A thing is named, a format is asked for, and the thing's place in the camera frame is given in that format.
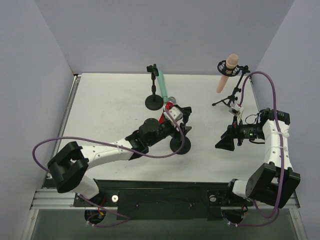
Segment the black round-base clip stand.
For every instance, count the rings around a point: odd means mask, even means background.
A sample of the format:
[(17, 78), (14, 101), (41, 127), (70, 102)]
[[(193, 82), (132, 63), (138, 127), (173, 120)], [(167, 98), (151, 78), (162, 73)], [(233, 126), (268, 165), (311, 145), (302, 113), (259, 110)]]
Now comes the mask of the black round-base clip stand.
[(191, 141), (187, 137), (182, 137), (182, 141), (178, 141), (177, 139), (172, 139), (169, 142), (169, 147), (172, 152), (177, 152), (178, 155), (185, 155), (191, 150)]

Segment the red glitter microphone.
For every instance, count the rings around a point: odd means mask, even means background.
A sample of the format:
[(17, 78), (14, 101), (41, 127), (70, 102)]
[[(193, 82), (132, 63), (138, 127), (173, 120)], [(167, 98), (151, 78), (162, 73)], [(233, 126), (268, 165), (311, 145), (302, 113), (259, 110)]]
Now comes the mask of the red glitter microphone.
[(167, 111), (167, 110), (170, 110), (174, 105), (176, 104), (176, 98), (173, 97), (173, 96), (170, 96), (167, 98), (167, 102), (165, 103), (164, 107), (163, 107), (163, 112), (159, 118), (159, 123), (160, 124), (163, 124), (164, 121), (165, 121), (165, 116), (164, 116), (164, 113)]

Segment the mint green microphone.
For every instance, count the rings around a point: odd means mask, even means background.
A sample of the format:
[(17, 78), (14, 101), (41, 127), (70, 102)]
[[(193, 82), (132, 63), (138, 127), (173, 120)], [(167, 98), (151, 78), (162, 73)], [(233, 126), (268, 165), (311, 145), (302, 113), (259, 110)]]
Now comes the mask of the mint green microphone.
[(167, 94), (167, 89), (165, 85), (164, 74), (162, 73), (161, 70), (158, 70), (158, 76), (156, 77), (156, 79), (159, 85), (161, 97), (163, 99), (163, 102), (166, 104), (168, 102), (168, 94)]

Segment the black tripod shock-mount stand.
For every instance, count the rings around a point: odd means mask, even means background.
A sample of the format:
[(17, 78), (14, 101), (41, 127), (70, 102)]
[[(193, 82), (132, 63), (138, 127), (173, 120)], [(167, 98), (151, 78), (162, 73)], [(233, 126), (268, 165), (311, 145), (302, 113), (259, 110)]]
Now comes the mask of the black tripod shock-mount stand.
[[(225, 60), (222, 60), (217, 65), (217, 70), (220, 73), (222, 66), (221, 64), (224, 63)], [(213, 107), (217, 105), (224, 105), (226, 107), (230, 107), (238, 101), (238, 97), (242, 92), (242, 87), (240, 86), (242, 80), (250, 73), (250, 69), (248, 65), (237, 65), (237, 67), (232, 72), (232, 75), (228, 78), (223, 90), (223, 97), (220, 100), (213, 102), (211, 105)]]

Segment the pink microphone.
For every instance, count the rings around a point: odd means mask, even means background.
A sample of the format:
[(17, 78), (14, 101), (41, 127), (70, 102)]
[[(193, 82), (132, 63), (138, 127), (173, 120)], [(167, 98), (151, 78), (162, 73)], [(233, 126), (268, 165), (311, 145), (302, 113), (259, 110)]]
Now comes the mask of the pink microphone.
[(224, 61), (224, 63), (221, 64), (221, 78), (216, 88), (217, 93), (221, 93), (221, 91), (224, 89), (229, 77), (232, 75), (233, 71), (237, 67), (238, 62), (239, 56), (233, 53)]

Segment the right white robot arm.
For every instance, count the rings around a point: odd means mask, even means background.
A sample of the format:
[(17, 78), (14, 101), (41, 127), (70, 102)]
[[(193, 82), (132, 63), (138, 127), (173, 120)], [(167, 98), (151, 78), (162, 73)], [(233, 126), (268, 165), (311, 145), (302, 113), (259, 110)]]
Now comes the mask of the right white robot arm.
[(290, 162), (288, 138), (290, 115), (283, 111), (263, 109), (258, 121), (244, 124), (235, 116), (231, 125), (215, 144), (215, 148), (234, 151), (244, 140), (263, 140), (264, 162), (248, 180), (233, 179), (229, 183), (233, 195), (283, 208), (296, 188), (301, 176)]

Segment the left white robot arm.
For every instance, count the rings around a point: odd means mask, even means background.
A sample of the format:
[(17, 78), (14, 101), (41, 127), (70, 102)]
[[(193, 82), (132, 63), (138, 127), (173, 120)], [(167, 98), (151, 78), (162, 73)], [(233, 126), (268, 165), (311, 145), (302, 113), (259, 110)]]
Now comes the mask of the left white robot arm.
[(100, 165), (130, 161), (146, 155), (149, 148), (171, 137), (171, 151), (186, 154), (191, 142), (186, 134), (191, 130), (187, 122), (191, 107), (173, 105), (163, 110), (163, 120), (146, 119), (129, 136), (108, 144), (83, 145), (67, 143), (47, 164), (58, 193), (75, 192), (90, 200), (100, 193), (98, 182), (86, 171)]

